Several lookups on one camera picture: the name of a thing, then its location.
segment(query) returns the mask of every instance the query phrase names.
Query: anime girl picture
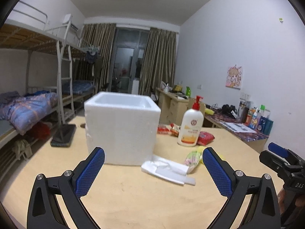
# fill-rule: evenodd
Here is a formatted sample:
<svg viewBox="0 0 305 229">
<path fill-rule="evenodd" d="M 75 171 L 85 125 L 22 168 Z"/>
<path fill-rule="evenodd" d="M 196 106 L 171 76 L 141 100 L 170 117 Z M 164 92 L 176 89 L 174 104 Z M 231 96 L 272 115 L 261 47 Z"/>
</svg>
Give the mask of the anime girl picture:
<svg viewBox="0 0 305 229">
<path fill-rule="evenodd" d="M 242 84 L 242 66 L 229 67 L 227 72 L 226 87 L 241 88 Z"/>
</svg>

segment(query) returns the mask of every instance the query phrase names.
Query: blue gripper pad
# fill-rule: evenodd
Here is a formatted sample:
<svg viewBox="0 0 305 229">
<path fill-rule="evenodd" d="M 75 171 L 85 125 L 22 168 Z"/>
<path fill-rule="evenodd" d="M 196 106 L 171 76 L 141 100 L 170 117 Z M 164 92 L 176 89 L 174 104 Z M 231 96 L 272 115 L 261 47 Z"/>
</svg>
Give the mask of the blue gripper pad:
<svg viewBox="0 0 305 229">
<path fill-rule="evenodd" d="M 75 193 L 78 198 L 85 196 L 88 193 L 104 162 L 105 152 L 102 148 L 99 148 L 75 181 Z"/>
<path fill-rule="evenodd" d="M 202 153 L 202 160 L 222 196 L 230 197 L 233 193 L 232 182 L 208 148 Z"/>
<path fill-rule="evenodd" d="M 283 148 L 277 144 L 270 143 L 268 145 L 268 149 L 269 149 L 269 151 L 277 154 L 278 156 L 280 156 L 282 158 L 288 157 L 288 151 L 285 148 Z"/>
</svg>

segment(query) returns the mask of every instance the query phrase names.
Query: paper sheet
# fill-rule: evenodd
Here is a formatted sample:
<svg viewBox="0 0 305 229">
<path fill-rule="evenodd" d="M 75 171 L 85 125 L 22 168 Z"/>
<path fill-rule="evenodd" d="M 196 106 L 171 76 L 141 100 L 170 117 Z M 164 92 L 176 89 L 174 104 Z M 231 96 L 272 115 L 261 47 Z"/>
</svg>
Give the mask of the paper sheet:
<svg viewBox="0 0 305 229">
<path fill-rule="evenodd" d="M 220 122 L 223 126 L 228 128 L 229 130 L 233 132 L 251 132 L 256 133 L 256 131 L 252 130 L 251 128 L 245 126 L 242 123 L 229 123 L 229 122 Z"/>
</svg>

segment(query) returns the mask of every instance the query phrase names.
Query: curtain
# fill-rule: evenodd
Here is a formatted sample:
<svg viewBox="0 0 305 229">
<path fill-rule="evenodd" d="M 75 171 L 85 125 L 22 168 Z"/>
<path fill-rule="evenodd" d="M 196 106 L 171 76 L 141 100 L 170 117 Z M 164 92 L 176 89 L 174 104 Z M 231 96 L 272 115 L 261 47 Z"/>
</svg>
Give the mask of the curtain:
<svg viewBox="0 0 305 229">
<path fill-rule="evenodd" d="M 160 82 L 173 86 L 176 56 L 176 33 L 151 28 L 140 75 L 139 94 L 150 93 Z"/>
<path fill-rule="evenodd" d="M 103 58 L 100 83 L 98 84 L 99 88 L 108 83 L 109 80 L 110 57 L 115 29 L 115 23 L 86 24 L 83 28 L 83 41 L 81 42 L 80 47 L 86 47 L 87 43 L 93 45 L 94 47 L 99 47 L 100 50 L 98 54 L 100 54 Z M 85 79 L 88 78 L 91 73 L 92 65 L 80 61 L 77 76 L 79 76 L 81 79 Z"/>
</svg>

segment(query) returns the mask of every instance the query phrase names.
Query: candy wrapper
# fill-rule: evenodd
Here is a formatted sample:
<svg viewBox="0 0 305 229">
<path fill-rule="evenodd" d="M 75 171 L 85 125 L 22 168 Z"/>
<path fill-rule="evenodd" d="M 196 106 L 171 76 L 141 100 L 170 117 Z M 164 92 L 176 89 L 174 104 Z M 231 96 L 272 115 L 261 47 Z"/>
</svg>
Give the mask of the candy wrapper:
<svg viewBox="0 0 305 229">
<path fill-rule="evenodd" d="M 199 161 L 200 161 L 200 152 L 191 151 L 187 155 L 187 157 L 184 161 L 184 164 L 189 167 L 187 174 L 191 173 L 196 168 L 196 166 L 199 164 Z"/>
<path fill-rule="evenodd" d="M 158 125 L 157 134 L 171 134 L 170 129 L 166 127 L 166 125 Z"/>
<path fill-rule="evenodd" d="M 172 135 L 178 137 L 180 127 L 174 123 L 172 123 L 170 126 L 171 126 L 170 132 L 172 133 Z"/>
<path fill-rule="evenodd" d="M 198 145 L 206 146 L 208 143 L 211 143 L 215 139 L 214 135 L 208 133 L 207 131 L 201 131 L 197 140 Z"/>
</svg>

